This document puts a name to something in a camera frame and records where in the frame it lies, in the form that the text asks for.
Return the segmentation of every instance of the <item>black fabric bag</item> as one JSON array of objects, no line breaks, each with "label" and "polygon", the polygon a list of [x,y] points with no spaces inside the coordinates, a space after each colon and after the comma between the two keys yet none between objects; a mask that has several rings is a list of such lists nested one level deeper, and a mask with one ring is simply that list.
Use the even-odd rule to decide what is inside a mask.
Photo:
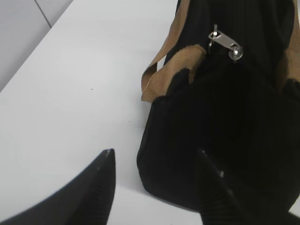
[{"label": "black fabric bag", "polygon": [[[188,8],[178,38],[175,18],[166,40],[175,39],[174,45],[165,43],[160,51],[168,53],[165,66],[156,72],[157,57],[143,75],[143,100],[153,101],[137,156],[145,189],[198,211],[201,148],[271,205],[288,211],[300,193],[300,84],[293,79],[299,74],[286,69],[299,26],[293,1],[181,0],[176,17],[182,4]],[[208,38],[213,31],[238,43],[236,58]],[[190,46],[202,48],[193,66],[182,63],[192,53],[179,55]],[[172,60],[176,69],[170,69]],[[151,87],[159,90],[149,94]]]}]

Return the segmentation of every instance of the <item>tan leather strap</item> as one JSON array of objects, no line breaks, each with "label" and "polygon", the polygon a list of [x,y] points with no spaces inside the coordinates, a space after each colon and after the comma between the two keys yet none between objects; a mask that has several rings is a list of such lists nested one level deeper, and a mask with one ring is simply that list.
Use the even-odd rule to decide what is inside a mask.
[{"label": "tan leather strap", "polygon": [[288,58],[288,78],[293,78],[300,82],[300,26],[298,16],[297,0],[295,4],[295,21],[289,48],[286,50]]},{"label": "tan leather strap", "polygon": [[[168,86],[175,73],[183,68],[193,70],[199,61],[199,57],[205,54],[205,50],[199,45],[189,46],[177,52],[169,62],[157,72],[157,62],[165,57],[172,48],[176,45],[180,34],[183,30],[187,15],[190,0],[182,0],[177,10],[176,16],[170,27],[169,35],[166,38],[160,51],[157,53],[154,60],[150,63],[144,74],[142,75],[142,100],[152,102],[155,98],[165,95]],[[189,79],[193,79],[193,72],[190,72]]]},{"label": "tan leather strap", "polygon": [[287,79],[300,82],[300,26],[297,0],[293,0],[295,8],[294,29],[283,58],[277,68],[277,87],[282,90]]}]

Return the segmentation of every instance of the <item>bag handle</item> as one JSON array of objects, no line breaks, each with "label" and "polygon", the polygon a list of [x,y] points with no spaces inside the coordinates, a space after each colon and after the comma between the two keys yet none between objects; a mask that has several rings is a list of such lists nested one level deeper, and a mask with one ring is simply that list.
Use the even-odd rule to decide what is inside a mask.
[{"label": "bag handle", "polygon": [[171,49],[176,45],[179,36],[182,32],[182,29],[184,27],[187,15],[188,15],[188,7],[189,7],[190,0],[182,0],[180,3],[180,6],[176,12],[175,18],[171,24],[169,34],[153,59],[153,61],[150,63],[150,65],[147,67],[146,71],[142,75],[142,92],[144,93],[147,89],[147,86],[149,84],[149,81],[151,77],[156,73],[157,71],[157,63],[165,57]]}]

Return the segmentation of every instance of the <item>white table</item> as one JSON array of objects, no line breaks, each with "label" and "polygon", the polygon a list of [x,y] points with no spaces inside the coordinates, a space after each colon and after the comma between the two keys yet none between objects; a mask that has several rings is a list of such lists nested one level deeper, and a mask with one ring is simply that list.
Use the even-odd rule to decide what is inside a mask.
[{"label": "white table", "polygon": [[109,225],[201,224],[199,214],[149,196],[136,168],[150,108],[141,102],[140,79],[176,2],[74,0],[0,93],[0,221],[115,148]]}]

